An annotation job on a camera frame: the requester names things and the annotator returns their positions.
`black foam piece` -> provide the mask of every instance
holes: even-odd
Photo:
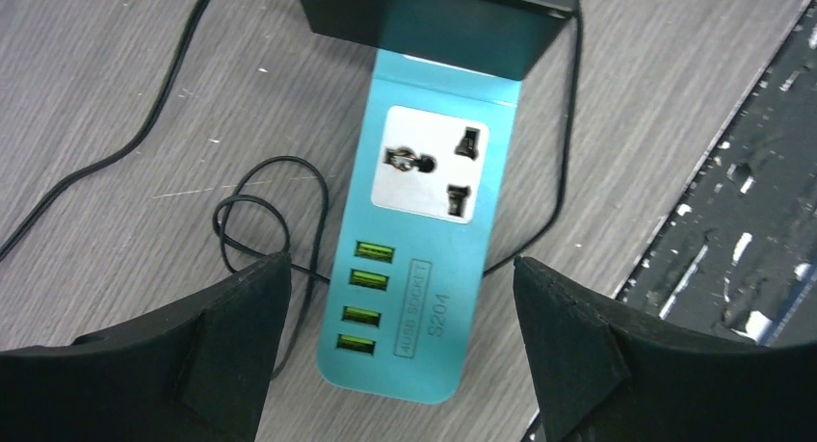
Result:
[[[817,344],[698,333],[530,258],[514,297],[548,442],[813,439]]]
[[[254,440],[290,299],[277,254],[66,347],[0,352],[6,440]]]
[[[579,0],[301,0],[313,32],[520,81]]]

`socket hole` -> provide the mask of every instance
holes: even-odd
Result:
[[[473,127],[466,127],[465,128],[465,135],[462,136],[460,139],[460,143],[457,144],[457,148],[454,150],[454,154],[458,156],[464,156],[465,158],[470,158],[471,160],[476,160],[477,156],[479,156],[479,151],[477,151],[477,142],[480,139],[480,130],[475,129]]]
[[[429,155],[419,157],[411,148],[400,147],[397,149],[387,148],[383,162],[402,172],[408,172],[417,168],[420,172],[429,173],[436,169],[436,160]]]
[[[471,196],[470,187],[448,186],[448,215],[461,218],[465,214],[465,200]]]
[[[424,173],[433,172],[436,169],[436,160],[431,156],[423,155],[417,160],[417,170]]]

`electrical outlet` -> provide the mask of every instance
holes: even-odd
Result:
[[[444,221],[471,222],[488,135],[482,122],[392,107],[386,115],[372,203]]]
[[[378,51],[318,343],[327,381],[426,404],[457,390],[520,90]]]

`universal socket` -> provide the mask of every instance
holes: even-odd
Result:
[[[486,151],[488,137],[482,122],[392,107],[386,115],[372,204],[471,222],[485,165],[480,153]]]

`black box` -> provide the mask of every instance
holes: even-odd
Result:
[[[312,31],[520,81],[579,0],[301,0]]]

